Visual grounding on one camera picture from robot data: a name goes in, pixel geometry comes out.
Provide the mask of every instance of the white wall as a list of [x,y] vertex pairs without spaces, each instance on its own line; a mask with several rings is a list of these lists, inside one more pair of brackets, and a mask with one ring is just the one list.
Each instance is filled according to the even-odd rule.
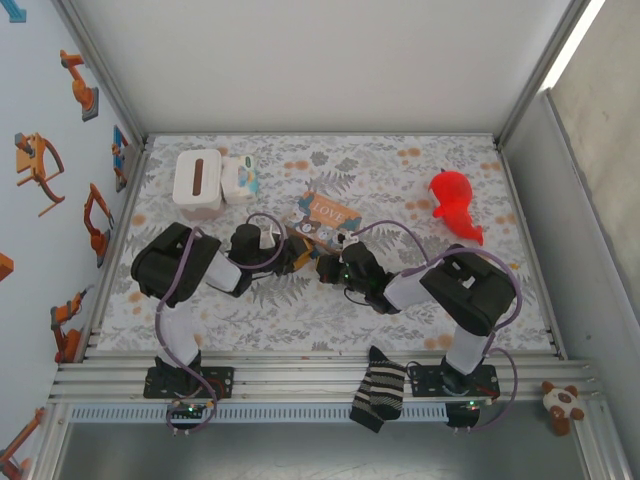
[[[99,116],[82,122],[71,75],[60,64],[60,49],[76,53],[71,37],[51,2],[19,4],[27,10],[24,24],[10,24],[0,9],[0,252],[15,262],[15,271],[0,282],[0,449],[49,394],[56,370],[51,307],[97,283],[101,273],[83,224],[89,182],[98,186],[116,221],[126,194],[116,194],[114,186],[113,109],[101,95]],[[96,85],[87,68],[79,70],[88,85]],[[41,218],[38,213],[50,203],[42,190],[33,181],[16,186],[26,176],[16,173],[18,132],[39,132],[64,163],[65,172],[50,186],[66,198]],[[48,173],[55,171],[49,155],[45,165]],[[96,227],[107,228],[97,206],[92,218]],[[95,290],[85,298],[76,328],[87,319],[94,297]]]
[[552,92],[640,314],[640,2],[607,0]]
[[565,347],[598,369],[639,476],[640,326],[543,94],[527,109],[506,156]]
[[498,132],[569,0],[74,0],[150,132]]

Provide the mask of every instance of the brown and white plush toy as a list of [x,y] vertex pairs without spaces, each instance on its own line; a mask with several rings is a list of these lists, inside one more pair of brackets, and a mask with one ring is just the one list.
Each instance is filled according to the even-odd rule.
[[571,432],[569,418],[573,420],[584,418],[584,412],[580,408],[578,400],[578,389],[573,385],[562,389],[554,386],[551,382],[542,382],[542,390],[545,393],[542,403],[544,408],[551,413],[553,431],[559,437],[568,435]]

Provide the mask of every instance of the floral mat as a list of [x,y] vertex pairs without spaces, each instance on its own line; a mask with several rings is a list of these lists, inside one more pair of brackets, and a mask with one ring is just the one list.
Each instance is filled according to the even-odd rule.
[[[362,225],[394,219],[422,239],[430,256],[457,238],[432,216],[424,188],[441,169],[463,172],[474,198],[470,213],[484,230],[484,248],[508,263],[522,283],[520,317],[500,331],[497,345],[551,350],[519,235],[507,180],[490,136],[158,136],[150,141],[140,194],[119,259],[103,319],[100,350],[147,351],[157,346],[153,305],[130,275],[131,263],[174,221],[188,222],[172,201],[176,158],[190,149],[217,148],[223,155],[254,155],[260,181],[258,203],[227,206],[224,215],[201,225],[230,246],[235,227],[253,212],[288,215],[307,190],[362,214]],[[423,261],[409,235],[393,226],[375,228],[361,239],[389,271]],[[215,351],[384,351],[446,349],[455,324],[435,302],[397,315],[379,315],[349,302],[338,286],[323,285],[311,263],[283,277],[254,281],[240,298],[202,284],[191,299],[191,321],[203,350]],[[359,300],[355,293],[354,300]]]

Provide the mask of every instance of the white tissue box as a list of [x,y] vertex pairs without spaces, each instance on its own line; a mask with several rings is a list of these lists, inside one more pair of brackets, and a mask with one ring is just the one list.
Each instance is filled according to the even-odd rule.
[[187,220],[212,220],[222,214],[221,173],[218,150],[187,150],[178,156],[173,201]]

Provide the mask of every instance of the black and white sock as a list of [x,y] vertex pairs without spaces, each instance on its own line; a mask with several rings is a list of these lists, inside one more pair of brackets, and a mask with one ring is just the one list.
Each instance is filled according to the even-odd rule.
[[389,360],[380,349],[369,350],[371,372],[371,408],[383,420],[396,420],[402,415],[404,398],[404,365]]
[[370,393],[371,375],[367,368],[367,373],[365,374],[364,379],[360,384],[360,388],[358,388],[356,396],[353,399],[349,418],[363,427],[367,427],[369,430],[378,433],[384,423],[384,420],[371,408]]

